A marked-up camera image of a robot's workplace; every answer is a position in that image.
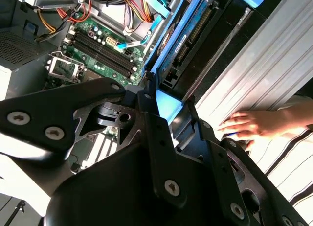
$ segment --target finger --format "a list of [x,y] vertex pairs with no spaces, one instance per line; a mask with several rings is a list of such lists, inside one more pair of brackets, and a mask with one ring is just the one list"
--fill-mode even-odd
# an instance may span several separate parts
[[230,116],[230,118],[234,118],[234,117],[246,117],[249,115],[249,111],[238,111],[232,114],[232,116]]
[[233,140],[250,140],[250,139],[255,138],[255,133],[251,131],[244,131],[244,132],[240,132],[235,135],[232,135],[230,138],[232,138]]
[[251,151],[254,144],[255,144],[255,140],[250,141],[246,148],[246,151]]
[[245,124],[240,124],[240,125],[233,125],[229,127],[224,127],[219,129],[219,131],[223,132],[224,134],[226,133],[236,133],[236,132],[243,132],[243,131],[250,131],[251,128],[251,123],[245,123]]
[[250,119],[248,117],[235,117],[231,118],[225,122],[223,122],[218,129],[225,128],[225,127],[230,127],[234,125],[240,125],[240,124],[245,124],[250,122]]

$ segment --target screw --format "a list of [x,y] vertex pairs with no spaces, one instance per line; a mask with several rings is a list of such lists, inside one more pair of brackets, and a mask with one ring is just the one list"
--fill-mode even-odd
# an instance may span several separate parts
[[152,99],[152,97],[148,94],[145,94],[145,97],[148,98],[148,99]]
[[15,111],[9,113],[7,119],[10,123],[14,125],[26,125],[30,122],[30,116],[24,112]]
[[234,213],[234,215],[238,217],[238,219],[243,220],[245,218],[243,210],[237,204],[235,203],[230,204],[230,209]]
[[283,216],[282,219],[286,226],[293,226],[292,222],[286,216]]
[[173,180],[167,180],[164,184],[165,190],[174,197],[177,197],[180,193],[178,184]]
[[237,145],[236,145],[236,143],[234,141],[230,140],[229,143],[230,143],[231,146],[233,146],[235,148],[237,147]]
[[206,128],[210,128],[210,125],[207,122],[203,122],[203,124]]
[[59,127],[48,127],[45,130],[45,136],[52,140],[60,140],[64,135],[64,131]]
[[119,85],[117,85],[117,84],[112,83],[112,84],[111,84],[111,87],[114,88],[114,89],[116,89],[116,90],[120,90],[120,87],[119,87]]

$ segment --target motherboard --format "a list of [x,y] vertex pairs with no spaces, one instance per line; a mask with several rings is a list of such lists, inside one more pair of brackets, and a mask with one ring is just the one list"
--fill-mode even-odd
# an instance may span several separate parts
[[[138,85],[143,66],[143,48],[119,49],[125,37],[97,23],[92,18],[71,26],[61,45],[59,58],[49,70],[45,89],[80,83],[99,77],[109,77],[123,86]],[[74,65],[84,65],[84,70],[73,72]]]

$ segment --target striped shirt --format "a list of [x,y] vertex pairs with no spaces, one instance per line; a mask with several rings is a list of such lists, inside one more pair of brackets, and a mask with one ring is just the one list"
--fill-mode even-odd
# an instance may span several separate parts
[[313,132],[299,128],[272,140],[258,139],[249,156],[313,226]]

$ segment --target vent grille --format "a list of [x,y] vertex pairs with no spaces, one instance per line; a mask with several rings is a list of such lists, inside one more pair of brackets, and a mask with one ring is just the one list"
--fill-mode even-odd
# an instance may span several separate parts
[[12,64],[32,60],[39,53],[39,50],[35,43],[12,32],[0,33],[0,57]]

